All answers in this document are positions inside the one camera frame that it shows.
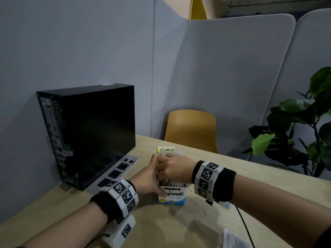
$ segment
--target desktop computer tower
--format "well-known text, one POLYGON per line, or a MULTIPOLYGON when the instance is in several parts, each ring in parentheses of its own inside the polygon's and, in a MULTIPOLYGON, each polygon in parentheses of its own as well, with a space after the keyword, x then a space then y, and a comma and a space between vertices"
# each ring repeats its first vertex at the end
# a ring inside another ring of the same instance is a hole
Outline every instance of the desktop computer tower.
POLYGON ((79 190, 94 182, 102 187, 137 162, 126 156, 135 147, 133 85, 37 91, 37 96, 64 183, 79 190))

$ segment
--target yellow chair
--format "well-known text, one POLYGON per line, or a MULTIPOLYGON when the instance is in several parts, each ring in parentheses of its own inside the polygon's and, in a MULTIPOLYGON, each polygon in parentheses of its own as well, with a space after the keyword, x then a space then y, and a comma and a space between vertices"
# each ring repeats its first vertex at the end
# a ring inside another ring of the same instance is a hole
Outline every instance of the yellow chair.
POLYGON ((164 140, 217 153, 215 117, 198 110, 172 111, 164 140))

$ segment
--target wooden table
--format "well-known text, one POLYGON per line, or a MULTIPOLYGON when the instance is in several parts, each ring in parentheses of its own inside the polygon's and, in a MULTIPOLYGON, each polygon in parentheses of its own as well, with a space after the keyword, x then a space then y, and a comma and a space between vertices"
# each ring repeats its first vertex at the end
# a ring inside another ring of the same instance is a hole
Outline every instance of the wooden table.
MULTIPOLYGON (((210 160, 240 175, 331 208, 329 181, 140 135, 136 135, 136 147, 129 153, 140 160, 125 178, 130 178, 145 167, 151 155, 156 153, 157 146, 175 146, 176 150, 186 151, 189 157, 196 160, 210 160)), ((64 184, 55 187, 0 225, 0 247, 13 248, 21 245, 47 226, 86 204, 90 198, 91 195, 87 192, 73 193, 73 189, 64 184)), ((227 210, 216 203, 213 206, 208 205, 203 198, 193 193, 192 185, 187 189, 184 206, 158 204, 156 195, 146 195, 139 200, 139 207, 133 210, 136 226, 123 248, 216 248, 221 247, 224 228, 249 242, 235 207, 227 210)), ((245 212, 242 215, 256 248, 290 247, 259 221, 245 212)), ((91 247, 105 246, 95 242, 91 247)))

